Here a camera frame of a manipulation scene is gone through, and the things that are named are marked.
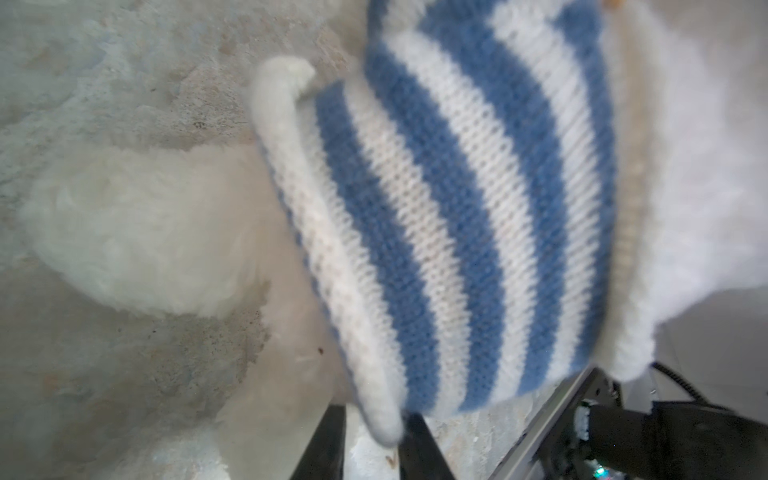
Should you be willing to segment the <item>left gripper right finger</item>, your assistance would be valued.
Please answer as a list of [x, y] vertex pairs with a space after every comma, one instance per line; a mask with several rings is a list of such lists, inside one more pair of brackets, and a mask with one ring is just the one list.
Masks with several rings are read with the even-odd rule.
[[405, 418], [406, 432], [398, 445], [401, 480], [454, 480], [438, 444], [424, 418]]

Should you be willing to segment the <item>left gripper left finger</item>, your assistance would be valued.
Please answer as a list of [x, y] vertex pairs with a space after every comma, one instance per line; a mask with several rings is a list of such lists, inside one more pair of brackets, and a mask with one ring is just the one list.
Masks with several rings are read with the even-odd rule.
[[291, 480], [342, 480], [346, 408], [329, 405], [297, 463]]

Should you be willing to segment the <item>blue white striped sweater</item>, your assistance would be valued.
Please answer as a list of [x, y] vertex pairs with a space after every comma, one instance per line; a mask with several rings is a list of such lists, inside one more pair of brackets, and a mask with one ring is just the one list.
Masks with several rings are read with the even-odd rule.
[[359, 67], [261, 63], [255, 136], [371, 436], [649, 362], [641, 1], [373, 1]]

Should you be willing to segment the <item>white teddy bear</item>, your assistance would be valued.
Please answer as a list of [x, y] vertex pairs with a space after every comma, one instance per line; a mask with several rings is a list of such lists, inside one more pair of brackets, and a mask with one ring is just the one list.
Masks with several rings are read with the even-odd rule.
[[[331, 7], [331, 28], [354, 58], [339, 80], [361, 63], [371, 2]], [[653, 351], [626, 380], [652, 362], [662, 324], [714, 293], [767, 283], [767, 5], [641, 2], [658, 77], [635, 291]], [[251, 388], [221, 422], [230, 478], [289, 479], [329, 405], [346, 408], [343, 474], [354, 458], [384, 477], [405, 423], [397, 444], [382, 445], [354, 401], [255, 136], [255, 71], [245, 91], [251, 144], [79, 149], [35, 181], [24, 223], [41, 261], [100, 304], [214, 319], [259, 310], [266, 346], [248, 373]], [[482, 409], [420, 415], [467, 427], [592, 366]]]

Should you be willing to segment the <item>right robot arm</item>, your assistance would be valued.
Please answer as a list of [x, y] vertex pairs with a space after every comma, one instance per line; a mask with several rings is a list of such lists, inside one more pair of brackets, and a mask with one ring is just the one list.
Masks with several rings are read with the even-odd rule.
[[767, 426], [725, 407], [656, 402], [649, 413], [578, 407], [587, 457], [638, 479], [765, 479]]

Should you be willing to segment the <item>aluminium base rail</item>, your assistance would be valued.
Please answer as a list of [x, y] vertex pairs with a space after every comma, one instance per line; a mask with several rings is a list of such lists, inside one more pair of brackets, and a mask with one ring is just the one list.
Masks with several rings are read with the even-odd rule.
[[534, 417], [518, 443], [491, 474], [493, 479], [622, 479], [589, 460], [574, 431], [574, 416], [583, 403], [619, 406], [616, 384], [598, 369], [562, 382]]

